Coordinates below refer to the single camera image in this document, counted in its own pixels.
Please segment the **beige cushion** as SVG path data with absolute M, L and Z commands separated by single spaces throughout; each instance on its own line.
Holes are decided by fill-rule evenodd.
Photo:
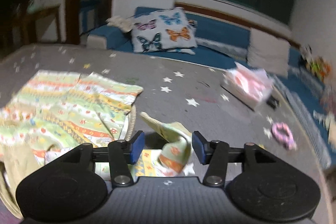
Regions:
M 247 63 L 253 68 L 264 69 L 268 73 L 288 77 L 290 44 L 252 28 L 249 37 Z

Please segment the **colourful patterned child garment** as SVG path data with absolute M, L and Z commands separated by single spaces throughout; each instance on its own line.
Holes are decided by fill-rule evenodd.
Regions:
M 97 73 L 38 71 L 1 108 L 1 201 L 18 219 L 18 184 L 80 144 L 130 139 L 143 88 Z

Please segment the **small black remote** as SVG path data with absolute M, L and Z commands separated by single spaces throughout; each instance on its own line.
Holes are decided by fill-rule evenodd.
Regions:
M 270 96 L 267 99 L 266 104 L 270 106 L 273 110 L 276 110 L 276 108 L 278 108 L 280 105 L 280 101 L 277 98 L 274 98 L 274 96 Z

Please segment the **colourful plush toys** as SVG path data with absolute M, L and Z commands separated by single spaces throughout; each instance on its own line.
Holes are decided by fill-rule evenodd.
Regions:
M 331 65 L 322 57 L 308 60 L 306 62 L 306 69 L 323 83 L 331 73 Z

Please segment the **crumpled beige cloth on sofa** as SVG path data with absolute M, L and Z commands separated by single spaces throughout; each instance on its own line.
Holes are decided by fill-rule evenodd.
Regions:
M 121 16 L 113 16 L 108 18 L 106 20 L 106 25 L 110 27 L 116 27 L 124 34 L 131 32 L 134 26 L 133 22 L 129 18 L 125 19 Z

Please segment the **grey star tablecloth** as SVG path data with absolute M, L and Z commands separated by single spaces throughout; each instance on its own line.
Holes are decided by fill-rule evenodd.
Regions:
M 1 104 L 4 105 L 39 70 L 98 73 L 117 82 L 138 85 L 138 112 L 165 123 L 180 122 L 207 139 L 232 147 L 253 142 L 311 176 L 321 189 L 313 219 L 335 223 L 323 171 L 302 125 L 285 100 L 276 110 L 252 111 L 221 87 L 222 71 L 191 63 L 133 53 L 83 47 L 25 46 L 1 58 Z M 273 137 L 272 124 L 286 123 L 297 144 L 288 150 Z

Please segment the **butterfly print pillow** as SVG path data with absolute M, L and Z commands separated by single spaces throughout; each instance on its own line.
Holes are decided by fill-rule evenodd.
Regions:
M 141 13 L 132 22 L 131 43 L 135 53 L 197 47 L 194 31 L 181 7 Z

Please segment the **dark wooden side table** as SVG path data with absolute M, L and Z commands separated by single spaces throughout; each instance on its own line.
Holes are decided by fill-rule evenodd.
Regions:
M 20 31 L 23 45 L 42 41 L 42 33 L 48 29 L 47 24 L 54 23 L 56 38 L 47 39 L 51 43 L 62 43 L 60 28 L 60 4 L 38 8 L 33 12 L 25 12 L 18 16 L 15 25 Z

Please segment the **pink tissue pack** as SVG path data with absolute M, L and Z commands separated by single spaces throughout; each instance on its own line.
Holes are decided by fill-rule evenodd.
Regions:
M 274 80 L 268 77 L 264 69 L 248 69 L 235 64 L 235 68 L 224 71 L 221 87 L 256 111 L 270 98 Z

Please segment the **blue sofa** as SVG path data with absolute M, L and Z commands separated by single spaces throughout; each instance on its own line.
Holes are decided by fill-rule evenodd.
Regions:
M 236 62 L 246 66 L 250 30 L 240 26 L 212 19 L 204 15 L 188 13 L 192 20 L 198 46 L 192 50 L 168 50 L 153 52 L 152 56 L 187 61 L 215 68 L 232 68 Z M 87 47 L 104 50 L 132 52 L 131 35 L 124 34 L 117 27 L 103 25 L 92 30 L 87 38 Z M 328 131 L 320 121 L 313 119 L 313 113 L 326 113 L 322 96 L 325 85 L 313 77 L 299 64 L 300 53 L 290 48 L 288 77 L 278 79 L 292 92 L 290 102 L 295 111 L 303 116 L 303 126 L 312 142 L 315 152 L 324 168 L 335 166 L 335 148 L 328 142 Z

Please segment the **panda plush toy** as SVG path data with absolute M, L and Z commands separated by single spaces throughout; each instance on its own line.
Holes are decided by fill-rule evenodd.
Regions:
M 313 60 L 312 49 L 309 44 L 303 45 L 299 49 L 300 51 L 300 61 L 311 62 Z

